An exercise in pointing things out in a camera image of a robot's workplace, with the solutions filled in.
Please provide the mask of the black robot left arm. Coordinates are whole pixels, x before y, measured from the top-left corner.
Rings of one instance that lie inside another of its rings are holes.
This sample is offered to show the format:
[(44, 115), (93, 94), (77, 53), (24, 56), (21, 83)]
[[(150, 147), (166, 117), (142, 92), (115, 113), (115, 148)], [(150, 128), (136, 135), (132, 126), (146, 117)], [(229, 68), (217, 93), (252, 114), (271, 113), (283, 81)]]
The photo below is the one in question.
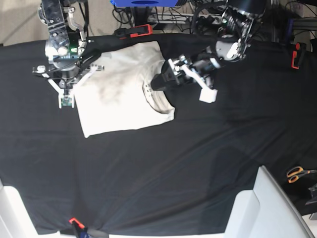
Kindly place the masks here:
[[(213, 36), (200, 33), (197, 28), (199, 13), (220, 6), (225, 9), (217, 33)], [(224, 0), (198, 7), (191, 20), (191, 29), (196, 36), (209, 39), (211, 44), (195, 55), (180, 55), (165, 61), (161, 72), (152, 79), (151, 88), (154, 91), (165, 91), (196, 82), (202, 88), (212, 89), (211, 74), (214, 70), (245, 58), (253, 24), (261, 19), (265, 6), (264, 0)]]

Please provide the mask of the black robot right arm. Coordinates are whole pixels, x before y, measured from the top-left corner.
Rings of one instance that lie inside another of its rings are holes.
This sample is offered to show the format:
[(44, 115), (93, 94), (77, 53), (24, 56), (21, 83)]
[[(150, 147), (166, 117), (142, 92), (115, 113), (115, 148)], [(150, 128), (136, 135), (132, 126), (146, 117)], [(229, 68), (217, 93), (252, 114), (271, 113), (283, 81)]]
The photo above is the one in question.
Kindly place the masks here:
[(74, 0), (43, 0), (38, 8), (40, 20), (47, 26), (49, 37), (45, 55), (49, 66), (39, 66), (34, 71), (52, 80), (61, 89), (71, 89), (90, 70), (102, 70), (93, 63), (101, 56), (99, 50), (86, 53), (91, 42), (85, 24), (75, 21)]

